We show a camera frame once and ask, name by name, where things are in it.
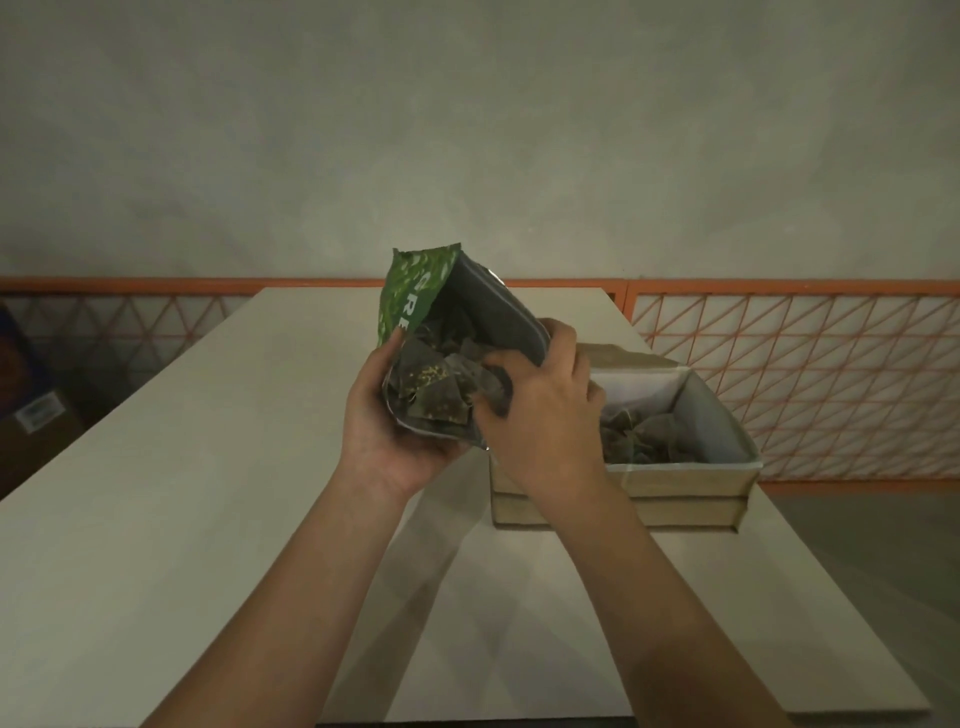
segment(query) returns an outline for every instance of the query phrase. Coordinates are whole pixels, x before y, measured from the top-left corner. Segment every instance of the concrete wall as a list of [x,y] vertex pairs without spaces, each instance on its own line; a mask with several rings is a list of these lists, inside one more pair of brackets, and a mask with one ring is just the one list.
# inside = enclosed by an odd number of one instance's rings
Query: concrete wall
[[960,276],[953,0],[0,0],[0,275]]

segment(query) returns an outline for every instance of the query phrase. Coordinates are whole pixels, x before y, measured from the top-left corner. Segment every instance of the open cardboard box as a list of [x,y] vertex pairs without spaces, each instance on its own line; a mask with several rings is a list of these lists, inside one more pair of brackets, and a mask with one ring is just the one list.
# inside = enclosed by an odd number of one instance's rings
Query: open cardboard box
[[[610,344],[581,344],[593,380],[607,391],[606,414],[624,406],[644,416],[673,412],[701,462],[608,465],[608,478],[627,491],[640,518],[657,528],[736,529],[763,464],[750,435],[689,367]],[[545,521],[491,461],[493,523],[537,526]]]

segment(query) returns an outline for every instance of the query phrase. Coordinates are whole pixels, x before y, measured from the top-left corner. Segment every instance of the tabletop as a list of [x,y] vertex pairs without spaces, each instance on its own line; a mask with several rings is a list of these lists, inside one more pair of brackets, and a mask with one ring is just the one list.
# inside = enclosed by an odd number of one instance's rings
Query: tabletop
[[[517,289],[648,351],[600,290]],[[378,291],[268,289],[0,502],[0,724],[138,724],[276,558],[336,464]],[[624,716],[576,571],[497,531],[486,453],[410,503],[328,720]],[[759,489],[740,532],[657,541],[787,711],[923,695]]]

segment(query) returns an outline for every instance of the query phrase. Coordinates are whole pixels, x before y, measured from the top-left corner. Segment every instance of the barcode label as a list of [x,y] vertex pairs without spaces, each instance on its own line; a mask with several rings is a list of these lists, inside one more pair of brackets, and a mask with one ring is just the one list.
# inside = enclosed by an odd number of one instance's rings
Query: barcode label
[[27,430],[28,435],[32,435],[41,427],[54,421],[57,417],[66,412],[66,407],[57,396],[56,392],[48,392],[39,397],[23,409],[19,410],[15,417],[16,420]]

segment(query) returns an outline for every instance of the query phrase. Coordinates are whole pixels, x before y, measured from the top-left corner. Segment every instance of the cardboard box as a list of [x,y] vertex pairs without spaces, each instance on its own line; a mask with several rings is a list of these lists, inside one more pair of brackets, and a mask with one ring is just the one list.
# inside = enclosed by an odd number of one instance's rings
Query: cardboard box
[[0,306],[0,499],[83,432],[76,413]]
[[[736,529],[763,464],[750,435],[689,367],[653,354],[582,344],[593,380],[607,391],[607,410],[639,407],[647,416],[673,412],[704,462],[608,465],[640,518],[656,528]],[[533,503],[491,462],[494,525],[546,525]]]

